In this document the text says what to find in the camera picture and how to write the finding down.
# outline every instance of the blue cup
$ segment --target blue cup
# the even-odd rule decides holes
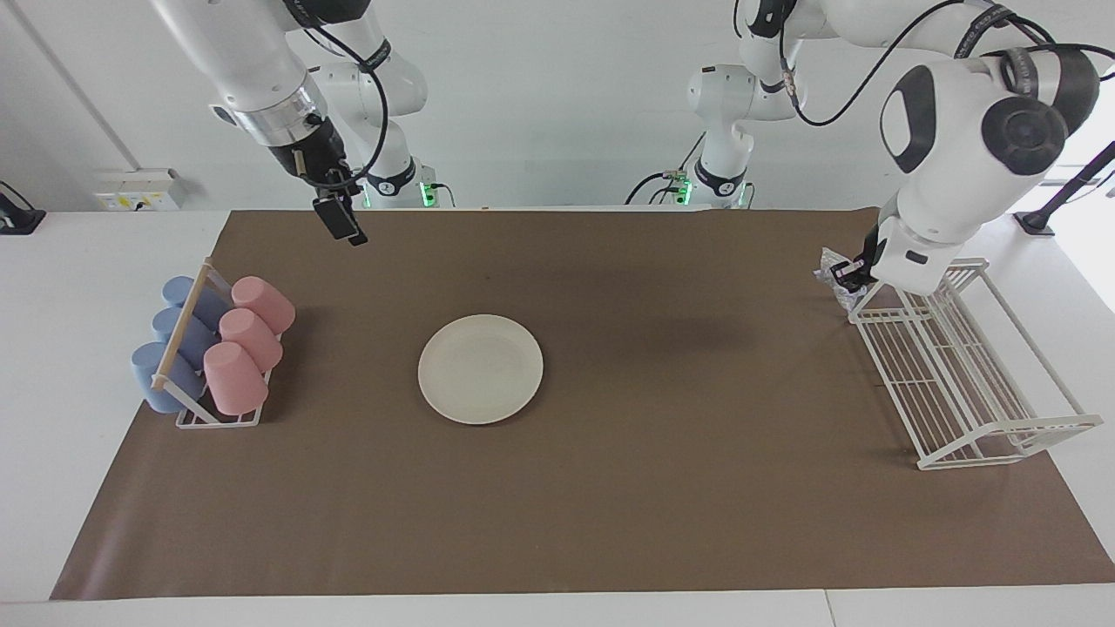
[[[166,301],[167,307],[182,307],[186,302],[186,297],[190,296],[190,290],[194,287],[194,280],[190,277],[175,277],[163,286],[163,300]],[[214,334],[221,328],[221,316],[224,316],[232,309],[223,298],[221,298],[212,288],[205,286],[202,288],[201,297],[197,299],[197,306],[194,307],[194,317],[202,321],[209,330]]]
[[[169,392],[155,392],[151,388],[151,377],[158,372],[158,361],[163,358],[166,344],[153,341],[145,344],[132,354],[132,372],[143,389],[144,398],[152,409],[159,414],[177,414],[186,407],[177,398],[171,396]],[[174,364],[171,366],[171,380],[182,388],[194,401],[202,397],[205,390],[205,382],[197,373],[190,367],[190,364],[181,355],[174,356]]]
[[[155,334],[155,339],[163,344],[171,343],[171,335],[174,332],[174,325],[182,316],[181,307],[168,307],[155,315],[151,321],[151,330]],[[186,363],[195,370],[201,370],[205,364],[205,351],[216,345],[216,336],[196,316],[191,316],[186,320],[186,332],[182,336],[182,344],[178,345],[178,355],[182,355]]]

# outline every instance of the white plate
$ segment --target white plate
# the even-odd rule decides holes
[[[438,414],[469,425],[513,416],[542,383],[542,349],[514,320],[482,314],[454,320],[426,343],[418,386]]]

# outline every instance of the white table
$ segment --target white table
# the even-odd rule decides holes
[[[0,240],[0,625],[146,625],[153,616],[165,625],[987,627],[1115,620],[1115,585],[42,602],[138,404],[127,359],[148,341],[158,290],[167,278],[196,270],[226,218],[55,213],[35,237]],[[1058,223],[1069,241],[1087,228]],[[964,254],[991,260],[997,286],[1080,403],[1115,423],[1115,315],[1057,241],[1024,237],[1004,219],[986,226]],[[72,380],[62,385],[67,368]],[[1109,554],[1111,452],[1111,425],[1051,450]]]

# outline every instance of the electrical socket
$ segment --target electrical socket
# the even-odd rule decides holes
[[[106,211],[177,211],[186,200],[169,170],[103,172],[99,177],[103,185],[94,195]]]

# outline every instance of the pink cup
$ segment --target pink cup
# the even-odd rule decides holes
[[[259,277],[244,277],[232,286],[236,307],[251,309],[263,318],[272,335],[284,332],[294,324],[294,306],[271,283]]]
[[[221,339],[244,347],[261,373],[279,365],[282,345],[263,318],[251,309],[233,309],[221,317]]]
[[[263,406],[268,384],[243,346],[232,341],[205,351],[205,380],[219,412],[241,416]]]

